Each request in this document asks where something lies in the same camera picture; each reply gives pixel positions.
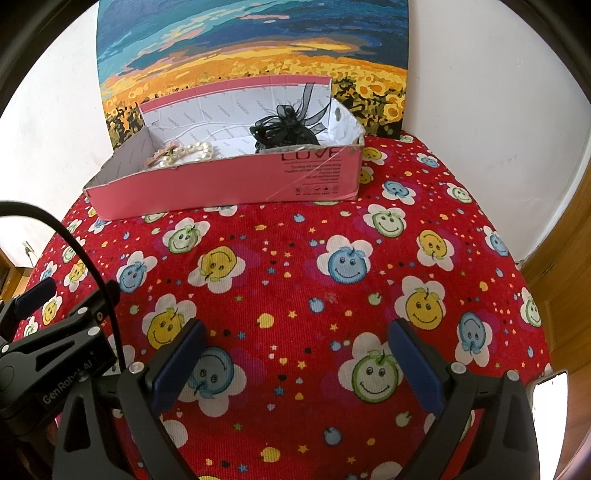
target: green smiley face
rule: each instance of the green smiley face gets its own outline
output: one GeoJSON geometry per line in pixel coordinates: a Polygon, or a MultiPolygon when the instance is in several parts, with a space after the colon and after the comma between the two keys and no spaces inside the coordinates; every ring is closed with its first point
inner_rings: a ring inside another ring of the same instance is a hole
{"type": "Polygon", "coordinates": [[[472,203],[470,194],[461,187],[454,187],[452,189],[452,195],[462,203],[472,203]]]}
{"type": "Polygon", "coordinates": [[[404,222],[392,212],[378,212],[372,216],[376,230],[388,238],[396,238],[404,232],[404,222]]]}
{"type": "Polygon", "coordinates": [[[392,355],[372,350],[353,369],[353,391],[364,402],[380,403],[389,399],[398,386],[398,369],[392,355]]]}
{"type": "Polygon", "coordinates": [[[64,260],[64,263],[68,263],[68,262],[72,261],[72,259],[75,256],[76,256],[76,252],[74,252],[74,249],[72,247],[66,247],[64,249],[64,252],[61,254],[61,257],[64,260]]]}
{"type": "Polygon", "coordinates": [[[525,316],[527,317],[527,321],[530,323],[530,325],[534,327],[542,326],[540,312],[538,312],[538,307],[533,299],[529,299],[525,305],[525,316]]]}
{"type": "Polygon", "coordinates": [[[168,240],[168,249],[174,254],[185,254],[201,240],[201,234],[194,226],[175,231],[168,240]]]}

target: yellow smiley face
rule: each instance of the yellow smiley face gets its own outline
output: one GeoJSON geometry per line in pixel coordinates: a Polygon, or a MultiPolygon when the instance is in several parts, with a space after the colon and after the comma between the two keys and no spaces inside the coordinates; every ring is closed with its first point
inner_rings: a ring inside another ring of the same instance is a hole
{"type": "Polygon", "coordinates": [[[363,157],[369,160],[379,160],[382,158],[382,153],[377,148],[368,147],[363,149],[363,157]]]}
{"type": "Polygon", "coordinates": [[[43,308],[43,325],[49,325],[50,322],[56,317],[57,313],[57,302],[55,300],[50,301],[43,308]]]}
{"type": "Polygon", "coordinates": [[[236,266],[236,254],[228,247],[217,247],[207,252],[201,260],[199,273],[205,280],[220,281],[236,266]]]}
{"type": "Polygon", "coordinates": [[[173,308],[167,308],[152,319],[148,327],[148,341],[156,350],[168,345],[184,325],[184,316],[173,308]]]}
{"type": "Polygon", "coordinates": [[[371,181],[371,175],[367,170],[361,169],[359,173],[359,183],[367,185],[371,181]]]}
{"type": "Polygon", "coordinates": [[[409,296],[406,312],[412,324],[423,330],[437,328],[443,318],[439,295],[424,288],[417,288],[417,291],[409,296]]]}
{"type": "Polygon", "coordinates": [[[80,280],[80,277],[86,271],[86,265],[82,262],[82,260],[78,260],[78,262],[72,267],[70,273],[68,273],[68,277],[70,277],[70,283],[76,283],[80,280]]]}
{"type": "Polygon", "coordinates": [[[429,257],[442,260],[447,255],[445,240],[433,230],[423,230],[418,236],[418,242],[429,257]]]}

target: canvas painting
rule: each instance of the canvas painting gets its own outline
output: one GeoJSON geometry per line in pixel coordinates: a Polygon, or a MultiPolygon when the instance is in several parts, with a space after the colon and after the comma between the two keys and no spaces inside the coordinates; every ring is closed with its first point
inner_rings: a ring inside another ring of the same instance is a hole
{"type": "Polygon", "coordinates": [[[400,135],[408,0],[100,0],[96,44],[114,147],[141,128],[149,99],[287,73],[331,75],[368,135],[400,135]]]}

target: black cable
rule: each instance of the black cable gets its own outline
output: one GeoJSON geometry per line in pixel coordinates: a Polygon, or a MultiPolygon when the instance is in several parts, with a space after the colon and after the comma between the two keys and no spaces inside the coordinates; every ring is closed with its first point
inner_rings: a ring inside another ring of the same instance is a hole
{"type": "Polygon", "coordinates": [[[86,265],[86,268],[90,271],[90,274],[95,279],[96,284],[99,286],[99,290],[105,298],[107,312],[109,313],[109,321],[111,323],[111,329],[113,330],[113,339],[115,340],[115,350],[117,351],[119,370],[123,373],[126,368],[125,357],[123,355],[123,343],[121,342],[121,332],[119,331],[119,323],[117,323],[117,316],[115,315],[115,307],[113,306],[113,302],[111,302],[111,297],[109,297],[105,281],[100,276],[98,269],[82,246],[57,218],[35,205],[24,202],[2,201],[0,202],[0,218],[7,216],[29,217],[45,223],[47,226],[53,228],[84,262],[84,265],[86,265]]]}

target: wooden door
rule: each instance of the wooden door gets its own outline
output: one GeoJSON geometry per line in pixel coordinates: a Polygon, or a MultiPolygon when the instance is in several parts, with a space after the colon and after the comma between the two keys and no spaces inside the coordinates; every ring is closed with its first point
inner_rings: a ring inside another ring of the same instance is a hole
{"type": "Polygon", "coordinates": [[[560,472],[591,427],[591,166],[522,273],[540,310],[553,370],[569,372],[560,472]]]}

